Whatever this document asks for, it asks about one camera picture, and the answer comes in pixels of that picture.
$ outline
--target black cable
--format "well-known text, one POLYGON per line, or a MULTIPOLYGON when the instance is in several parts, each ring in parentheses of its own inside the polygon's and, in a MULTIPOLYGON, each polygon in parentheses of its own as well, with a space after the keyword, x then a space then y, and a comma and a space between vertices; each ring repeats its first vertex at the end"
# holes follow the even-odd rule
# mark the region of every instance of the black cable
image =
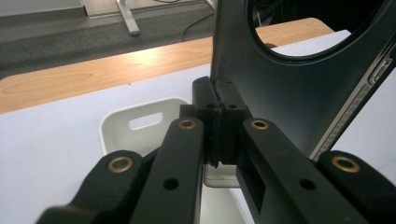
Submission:
POLYGON ((181 42, 184 42, 184 36, 186 35, 186 32, 187 32, 192 26, 194 26, 194 25, 200 23, 201 21, 204 21, 204 20, 206 20, 207 18, 212 17, 212 16, 214 16, 214 15, 215 15, 215 13, 212 13, 212 14, 210 14, 210 15, 208 15, 208 16, 205 16, 205 17, 201 18, 200 20, 194 22, 193 24, 189 25, 186 29, 184 29, 183 35, 181 36, 181 42))
POLYGON ((153 0, 154 2, 161 2, 161 3, 176 3, 180 2, 180 0, 174 0, 174 1, 163 1, 163 0, 153 0))

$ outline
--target screw hole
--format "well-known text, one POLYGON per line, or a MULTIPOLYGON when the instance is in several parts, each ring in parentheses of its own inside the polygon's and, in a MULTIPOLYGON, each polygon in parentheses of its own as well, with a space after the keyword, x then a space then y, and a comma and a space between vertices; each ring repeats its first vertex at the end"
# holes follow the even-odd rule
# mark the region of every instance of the screw hole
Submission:
POLYGON ((107 166, 108 171, 111 173, 122 173, 129 170, 134 162, 129 157, 117 157, 113 159, 107 166))
POLYGON ((332 158, 332 164, 338 169, 348 173, 358 173, 361 170, 361 167, 355 161, 343 156, 332 158))
POLYGON ((300 186, 303 187, 303 189, 308 189, 308 190, 314 190, 317 187, 315 183, 309 179, 301 179, 300 186))
POLYGON ((262 121, 262 120, 253 120, 250 125, 255 128, 255 129, 259 129, 259 130, 265 130, 267 129, 269 126, 266 122, 262 121))
POLYGON ((195 127, 195 122, 192 120, 185 119, 178 124, 178 127, 182 129, 191 129, 195 127))
POLYGON ((178 181, 174 178, 166 179, 163 181, 163 187, 168 190, 177 189, 178 181))

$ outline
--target black mechanical arm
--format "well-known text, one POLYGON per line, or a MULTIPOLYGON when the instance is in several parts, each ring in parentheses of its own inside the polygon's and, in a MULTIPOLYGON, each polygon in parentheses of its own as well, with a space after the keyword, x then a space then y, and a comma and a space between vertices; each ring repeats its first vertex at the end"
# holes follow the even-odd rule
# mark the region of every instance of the black mechanical arm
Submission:
POLYGON ((192 84, 160 148, 104 156, 73 201, 37 223, 199 223, 203 166, 237 165, 256 223, 394 223, 396 188, 341 151, 313 163, 266 119, 255 119, 231 81, 192 84))

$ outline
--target bin handle cutout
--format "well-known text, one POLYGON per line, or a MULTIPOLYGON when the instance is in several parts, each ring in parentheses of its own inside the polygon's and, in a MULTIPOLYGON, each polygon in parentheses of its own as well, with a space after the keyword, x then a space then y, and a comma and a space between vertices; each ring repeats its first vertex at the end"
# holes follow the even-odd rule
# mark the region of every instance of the bin handle cutout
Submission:
POLYGON ((129 128, 135 131, 161 123, 161 121, 163 121, 163 113, 156 113, 156 114, 147 115, 145 117, 140 117, 138 119, 132 119, 129 121, 128 124, 129 124, 129 128))

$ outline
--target metal stand leg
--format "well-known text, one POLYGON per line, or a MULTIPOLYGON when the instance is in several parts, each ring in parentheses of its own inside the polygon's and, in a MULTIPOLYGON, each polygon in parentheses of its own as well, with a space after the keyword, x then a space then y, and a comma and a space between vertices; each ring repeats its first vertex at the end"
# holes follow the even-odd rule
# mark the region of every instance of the metal stand leg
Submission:
POLYGON ((122 17, 125 20, 126 26, 128 27, 129 34, 133 36, 140 35, 139 27, 137 27, 136 21, 132 16, 132 12, 128 7, 125 0, 116 0, 117 6, 119 6, 122 17))

